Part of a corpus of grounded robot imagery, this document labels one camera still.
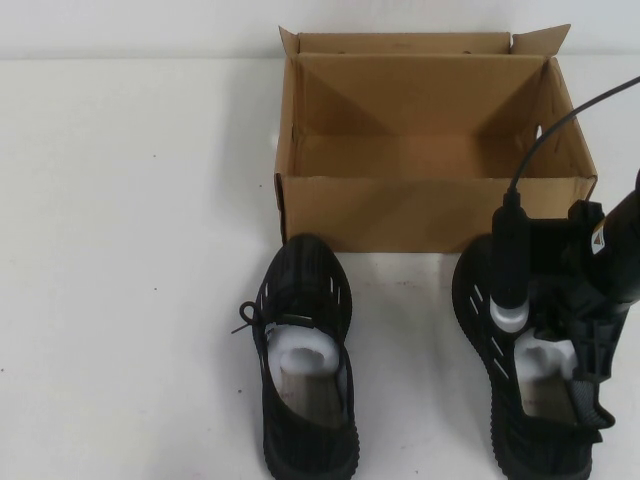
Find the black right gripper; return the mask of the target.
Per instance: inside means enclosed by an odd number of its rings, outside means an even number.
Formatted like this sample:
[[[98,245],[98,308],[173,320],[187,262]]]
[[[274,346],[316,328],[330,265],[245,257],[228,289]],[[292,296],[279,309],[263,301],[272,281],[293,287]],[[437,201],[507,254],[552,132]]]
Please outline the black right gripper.
[[[578,201],[566,220],[535,220],[529,272],[533,325],[573,328],[577,377],[609,380],[626,322],[626,202],[604,213]]]

